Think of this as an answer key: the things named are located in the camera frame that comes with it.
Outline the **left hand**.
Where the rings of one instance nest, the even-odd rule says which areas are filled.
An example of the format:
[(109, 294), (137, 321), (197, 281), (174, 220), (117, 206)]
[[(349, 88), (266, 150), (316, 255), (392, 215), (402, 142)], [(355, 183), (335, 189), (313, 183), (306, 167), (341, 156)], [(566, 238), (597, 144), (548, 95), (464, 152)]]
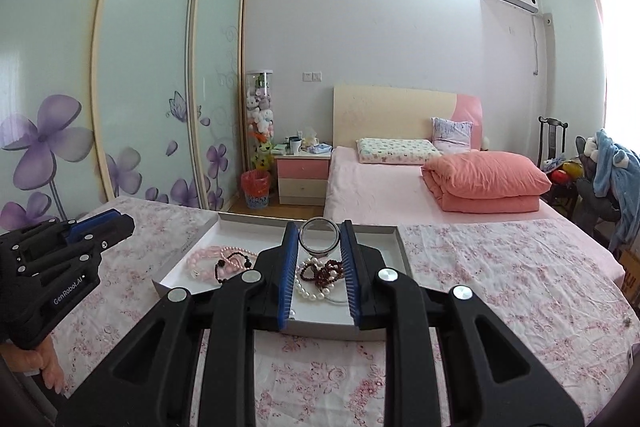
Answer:
[(1, 358), (13, 373), (39, 372), (47, 389), (58, 395), (64, 387), (64, 373), (58, 361), (53, 339), (47, 335), (34, 350), (22, 350), (13, 343), (2, 343)]

